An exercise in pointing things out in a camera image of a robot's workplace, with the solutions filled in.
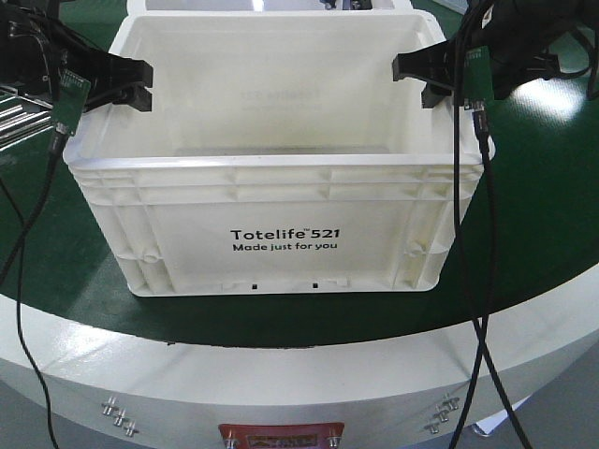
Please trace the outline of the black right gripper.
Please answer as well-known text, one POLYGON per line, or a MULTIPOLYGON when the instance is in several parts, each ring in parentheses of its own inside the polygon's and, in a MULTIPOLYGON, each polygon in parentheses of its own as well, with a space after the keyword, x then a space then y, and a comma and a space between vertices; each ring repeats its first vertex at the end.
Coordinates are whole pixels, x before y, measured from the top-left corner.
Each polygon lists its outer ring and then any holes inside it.
POLYGON ((598 3, 596 1, 469 1, 456 34, 448 44, 398 53, 391 63, 392 79, 427 82, 421 107, 434 109, 454 95, 464 97, 466 52, 488 49, 493 94, 507 98, 520 85, 533 80, 571 80, 590 76, 587 97, 598 72, 598 3), (587 64, 565 71, 549 47, 571 36, 587 55, 587 64), (453 83, 451 88, 433 83, 453 83))

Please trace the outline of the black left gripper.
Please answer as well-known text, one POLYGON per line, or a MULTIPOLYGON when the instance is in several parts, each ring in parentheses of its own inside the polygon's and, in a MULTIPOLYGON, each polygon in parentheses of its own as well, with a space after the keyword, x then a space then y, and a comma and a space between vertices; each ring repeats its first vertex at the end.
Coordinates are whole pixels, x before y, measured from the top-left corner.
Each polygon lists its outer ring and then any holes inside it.
POLYGON ((153 68, 143 60, 103 51, 59 19, 58 4, 1 6, 1 89, 54 104, 69 70, 91 82, 83 108, 125 105, 150 112, 153 68))

